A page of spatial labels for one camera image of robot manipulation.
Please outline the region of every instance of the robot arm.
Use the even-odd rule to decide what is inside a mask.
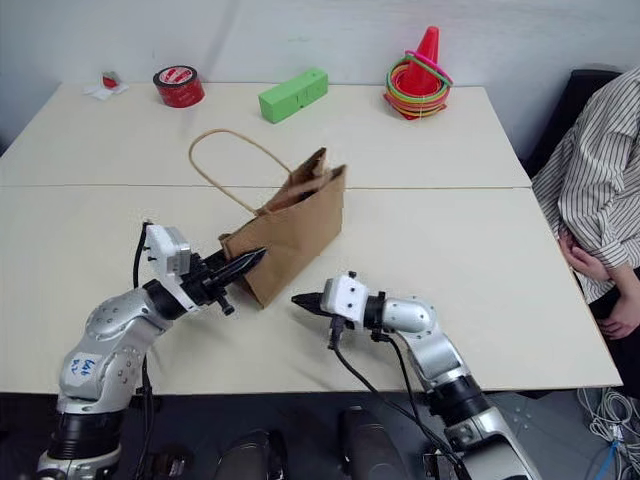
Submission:
[[[323,293],[292,301],[312,313],[341,317],[348,328],[398,334],[426,392],[433,415],[442,417],[451,446],[464,453],[474,480],[540,480],[497,408],[490,406],[457,349],[440,328],[433,306],[411,297],[370,296],[355,273],[327,280]]]
[[[229,263],[222,252],[201,259],[172,227],[146,227],[144,248],[159,280],[111,298],[87,320],[82,339],[64,359],[58,424],[41,456],[38,478],[109,478],[120,456],[120,427],[143,358],[173,321],[217,302],[234,309],[225,287],[260,262],[265,249]]]

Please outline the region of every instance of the table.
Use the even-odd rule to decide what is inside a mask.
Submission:
[[[350,188],[529,187],[485,90],[454,88],[448,108],[409,122],[380,86],[332,85],[272,125],[260,116],[267,84],[207,84],[189,109],[160,103],[152,84],[100,102],[62,85],[0,162],[0,185],[205,185],[187,162],[191,140],[230,128],[296,166],[320,146],[348,163]],[[197,160],[224,186],[278,187],[279,167],[230,136],[207,139]]]
[[[273,191],[234,189],[255,204]],[[154,390],[362,390],[326,349],[327,319],[289,301],[347,269],[430,301],[484,389],[620,383],[529,189],[349,190],[344,216],[341,235],[268,309],[231,289],[235,315],[212,307],[176,321],[150,354]],[[0,189],[0,391],[57,391],[91,310],[130,288],[147,217],[207,255],[248,214],[212,187]],[[378,388],[403,388],[388,346],[348,332],[344,352]]]

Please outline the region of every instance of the rope handle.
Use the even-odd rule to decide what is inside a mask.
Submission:
[[[238,197],[236,197],[233,193],[231,193],[229,190],[227,190],[225,187],[220,185],[217,181],[215,181],[213,178],[211,178],[202,168],[200,168],[200,166],[193,160],[193,149],[194,149],[194,147],[201,140],[205,139],[209,135],[214,135],[216,133],[229,133],[229,134],[231,134],[231,135],[233,135],[235,137],[238,137],[239,139],[244,140],[245,142],[253,145],[254,147],[262,150],[264,153],[269,155],[273,160],[275,160],[278,165],[280,165],[283,169],[285,169],[289,175],[292,173],[291,169],[289,167],[287,167],[278,157],[276,157],[273,153],[271,153],[269,150],[264,148],[259,143],[255,142],[254,140],[251,140],[249,137],[247,137],[245,135],[242,135],[241,133],[235,132],[233,130],[229,130],[227,128],[214,128],[213,130],[207,130],[206,132],[198,135],[193,140],[193,142],[191,142],[191,145],[189,146],[189,163],[191,163],[191,166],[200,174],[200,176],[202,178],[204,178],[207,182],[209,182],[211,185],[216,187],[218,190],[220,190],[222,193],[224,193],[231,200],[236,202],[238,205],[244,207],[251,214],[253,214],[254,216],[258,216],[259,213],[260,213],[259,210],[256,210],[253,207],[251,207],[249,204],[243,202]]]

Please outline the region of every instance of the green block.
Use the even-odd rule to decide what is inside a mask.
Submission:
[[[319,68],[312,68],[258,95],[260,111],[271,123],[278,123],[315,102],[328,90],[327,73]]]

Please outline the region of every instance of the black cable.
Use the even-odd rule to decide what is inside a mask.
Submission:
[[[407,367],[404,363],[404,358],[402,357],[402,352],[400,351],[400,347],[398,347],[398,344],[396,343],[396,341],[393,338],[391,338],[391,336],[389,335],[384,335],[383,341],[390,343],[393,349],[395,350],[396,355],[398,356],[398,361],[400,362],[400,369],[402,370],[402,376],[404,377],[404,383],[407,388],[407,394],[409,395],[409,403],[411,403],[411,409],[413,410],[413,414],[415,415],[415,423],[418,425],[418,427],[420,427],[420,430],[422,430],[422,433],[424,434],[424,436],[427,437],[429,440],[431,440],[431,442],[442,451],[442,454],[445,455],[447,459],[451,462],[451,464],[456,468],[456,472],[458,473],[458,476],[461,479],[465,478],[465,475],[466,475],[466,478],[470,478],[469,472],[467,472],[467,469],[464,466],[464,463],[462,462],[460,457],[453,451],[453,449],[449,447],[449,445],[447,445],[443,440],[440,439],[440,437],[438,437],[432,430],[430,430],[424,423],[422,423],[422,419],[420,418],[420,412],[416,404],[416,398],[413,393],[413,388],[411,387],[411,382],[409,381]]]
[[[147,240],[147,227],[153,225],[153,222],[142,222],[142,231],[140,232],[140,239],[138,240],[138,246],[136,247],[136,254],[133,257],[133,288],[138,288],[138,270],[140,270],[140,257],[144,250],[144,242]]]
[[[407,393],[409,394],[409,400],[415,416],[409,413],[404,408],[402,408],[397,403],[392,402],[391,400],[387,399],[384,395],[382,395],[360,372],[358,372],[347,361],[346,358],[344,358],[344,356],[342,355],[342,352],[340,351],[340,339],[342,336],[342,331],[344,330],[344,325],[345,325],[345,322],[342,317],[333,317],[331,319],[331,335],[329,339],[329,349],[333,350],[336,353],[336,356],[338,357],[338,360],[340,360],[340,363],[342,363],[342,365],[354,377],[360,380],[360,382],[365,387],[367,387],[369,391],[371,391],[371,393],[373,393],[376,396],[376,398],[378,398],[381,402],[383,402],[388,407],[392,408],[393,410],[397,411],[404,417],[414,422],[420,428],[424,436],[428,440],[430,440],[435,446],[437,446],[442,452],[442,454],[449,460],[449,462],[451,462],[451,464],[453,465],[454,469],[456,470],[456,473],[458,474],[461,480],[471,480],[471,477],[469,476],[469,473],[467,472],[467,469],[464,466],[464,463],[462,463],[462,460],[460,459],[460,457],[453,451],[453,449],[446,442],[441,440],[440,437],[438,437],[432,430],[427,428],[426,425],[424,425],[424,423],[422,423],[422,421],[420,420],[420,414],[418,412],[418,408],[415,402],[415,397],[413,395],[413,389],[411,388],[411,383],[409,382],[407,368],[404,364],[404,359],[402,358],[402,353],[400,352],[400,348],[395,343],[395,341],[389,335],[385,335],[385,334],[372,335],[372,338],[375,341],[383,341],[383,342],[391,343],[394,350],[396,351],[396,354],[398,355],[398,358],[400,360],[402,375],[404,377],[404,381],[407,386]]]
[[[338,357],[338,360],[340,360],[340,363],[342,363],[342,365],[344,365],[344,367],[349,370],[349,372],[351,372],[351,374],[356,377],[358,380],[360,380],[360,382],[369,389],[369,391],[371,393],[373,393],[376,398],[378,400],[380,400],[382,403],[384,403],[385,405],[387,405],[388,407],[392,408],[393,410],[395,410],[396,412],[398,412],[400,415],[408,418],[409,420],[411,420],[413,423],[415,423],[420,430],[422,431],[422,433],[424,434],[425,437],[427,437],[427,439],[429,441],[431,441],[434,445],[436,445],[443,453],[443,455],[445,455],[449,461],[454,465],[459,465],[462,461],[457,457],[457,455],[455,454],[455,452],[453,452],[453,450],[451,450],[451,448],[445,444],[435,433],[433,433],[431,430],[429,430],[424,424],[422,424],[422,422],[420,422],[414,415],[412,415],[411,413],[409,413],[407,410],[405,410],[404,408],[402,408],[400,405],[398,405],[395,402],[392,402],[391,400],[389,400],[388,398],[386,398],[384,395],[382,395],[373,385],[371,385],[371,383],[369,383],[369,381],[362,376],[362,374],[360,372],[358,372],[348,361],[346,358],[344,358],[344,356],[342,355],[342,352],[340,351],[340,346],[339,344],[334,345],[333,351],[336,352],[336,356]]]
[[[360,372],[358,372],[355,368],[353,368],[353,366],[351,366],[351,364],[347,361],[347,359],[344,358],[344,356],[342,355],[342,352],[340,351],[339,345],[335,345],[335,348],[333,349],[333,351],[336,352],[336,356],[338,357],[338,360],[340,360],[340,363],[342,363],[342,365],[344,365],[344,367],[347,370],[349,370],[349,372],[351,372],[351,374],[354,377],[356,377],[358,380],[360,380],[360,382],[365,387],[367,387],[369,389],[369,391],[371,391],[371,393],[373,393],[378,400],[380,400],[382,403],[384,403],[388,407],[390,407],[393,410],[395,410],[396,412],[398,412],[400,415],[402,415],[404,417],[407,417],[412,422],[416,421],[416,418],[413,415],[411,415],[411,413],[409,413],[407,410],[402,408],[397,403],[389,400],[384,395],[382,395],[373,385],[371,385],[371,383],[369,383],[369,381],[366,378],[364,378],[362,376],[362,374]]]
[[[145,221],[142,223],[142,231],[140,232],[140,239],[138,240],[138,246],[136,247],[136,253],[133,258],[133,288],[138,288],[139,279],[138,273],[140,270],[140,258],[144,251],[144,243],[147,240],[147,227],[153,225],[153,222]],[[155,409],[153,405],[153,387],[151,386],[151,380],[149,379],[149,372],[147,371],[147,356],[144,356],[142,360],[142,387],[138,390],[142,394],[142,414],[144,423],[144,442],[140,456],[138,457],[138,463],[136,464],[136,470],[134,478],[144,478],[147,455],[149,452],[149,444],[151,443],[151,433],[153,431],[153,424],[155,421]]]

